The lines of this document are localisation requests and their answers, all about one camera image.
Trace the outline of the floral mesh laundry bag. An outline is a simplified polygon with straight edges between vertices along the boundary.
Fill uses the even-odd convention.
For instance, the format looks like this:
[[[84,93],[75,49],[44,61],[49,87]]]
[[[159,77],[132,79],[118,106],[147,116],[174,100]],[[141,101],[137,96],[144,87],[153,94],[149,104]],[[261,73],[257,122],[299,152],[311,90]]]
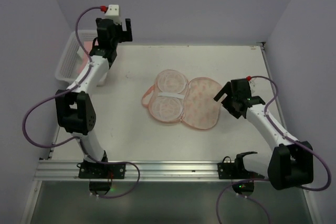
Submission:
[[[196,130],[210,130],[220,116],[214,100],[222,85],[207,77],[188,80],[176,70],[164,70],[142,97],[142,105],[162,123],[178,123]]]

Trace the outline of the pink bra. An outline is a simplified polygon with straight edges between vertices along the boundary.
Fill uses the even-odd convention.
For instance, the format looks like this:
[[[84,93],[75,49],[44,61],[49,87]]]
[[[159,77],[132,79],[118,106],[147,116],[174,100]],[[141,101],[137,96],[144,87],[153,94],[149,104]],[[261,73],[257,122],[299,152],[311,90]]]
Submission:
[[[83,43],[84,48],[85,48],[85,50],[87,52],[91,51],[91,49],[92,49],[92,42],[93,41],[90,40],[90,41],[85,41]],[[77,56],[78,56],[78,60],[79,60],[79,65],[77,67],[77,74],[80,74],[83,71],[83,69],[86,66],[86,64],[89,61],[89,59],[88,59],[87,54],[84,52],[84,50],[81,47],[79,47],[79,49],[77,50]]]

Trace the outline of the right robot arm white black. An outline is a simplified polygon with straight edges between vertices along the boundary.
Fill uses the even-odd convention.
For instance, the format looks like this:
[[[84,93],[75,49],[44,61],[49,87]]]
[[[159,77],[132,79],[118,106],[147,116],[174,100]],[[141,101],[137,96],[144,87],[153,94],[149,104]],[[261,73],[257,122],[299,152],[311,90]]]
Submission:
[[[266,111],[265,101],[252,95],[247,78],[227,82],[214,100],[220,102],[233,117],[243,117],[251,123],[272,152],[267,156],[260,156],[255,151],[238,154],[235,160],[238,170],[255,172],[268,178],[276,190],[313,181],[312,146],[307,141],[298,141]]]

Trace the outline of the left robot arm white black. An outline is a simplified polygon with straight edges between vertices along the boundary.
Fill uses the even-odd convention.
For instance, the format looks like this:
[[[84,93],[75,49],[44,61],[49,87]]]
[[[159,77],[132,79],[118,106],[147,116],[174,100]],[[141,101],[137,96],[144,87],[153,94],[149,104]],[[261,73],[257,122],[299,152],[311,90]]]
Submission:
[[[107,18],[97,18],[96,25],[97,37],[92,42],[88,63],[66,90],[57,91],[55,101],[58,124],[76,139],[84,154],[84,160],[108,165],[106,152],[94,131],[97,119],[91,95],[114,63],[118,44],[132,42],[133,37],[129,18],[125,20],[126,30]]]

